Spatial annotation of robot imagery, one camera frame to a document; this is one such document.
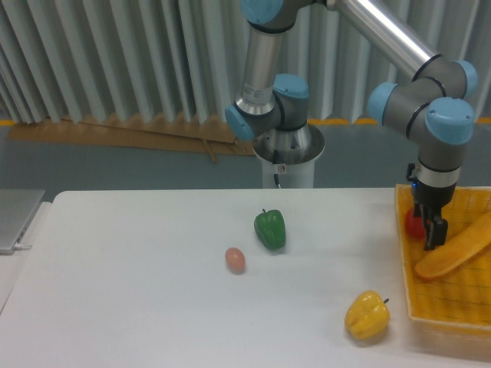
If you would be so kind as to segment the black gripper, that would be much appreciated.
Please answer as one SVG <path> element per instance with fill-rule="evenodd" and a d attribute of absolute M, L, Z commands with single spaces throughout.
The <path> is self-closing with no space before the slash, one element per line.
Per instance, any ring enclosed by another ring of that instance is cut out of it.
<path fill-rule="evenodd" d="M 428 186 L 421 181 L 415 181 L 412 184 L 414 199 L 412 219 L 414 228 L 424 228 L 425 230 L 425 251 L 435 250 L 445 244 L 448 222 L 441 217 L 441 210 L 452 200 L 455 188 L 456 184 L 441 188 Z M 422 208 L 427 209 L 432 215 L 422 217 Z"/>

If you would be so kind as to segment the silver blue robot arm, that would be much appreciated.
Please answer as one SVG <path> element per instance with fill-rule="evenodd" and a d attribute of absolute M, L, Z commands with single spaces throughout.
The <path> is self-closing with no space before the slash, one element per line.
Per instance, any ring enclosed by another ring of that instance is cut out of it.
<path fill-rule="evenodd" d="M 250 26 L 240 92 L 225 110 L 236 137 L 252 141 L 255 153 L 272 167 L 273 186 L 280 186 L 284 167 L 313 162 L 324 148 L 321 134 L 307 125 L 306 81 L 277 74 L 284 34 L 295 24 L 306 1 L 243 1 Z M 407 167 L 414 201 L 413 216 L 426 237 L 426 250 L 445 243 L 448 223 L 442 210 L 453 198 L 474 111 L 466 97 L 478 77 L 467 61 L 448 61 L 378 1 L 326 1 L 374 44 L 410 84 L 383 83 L 371 93 L 370 117 L 418 145 L 418 161 Z"/>

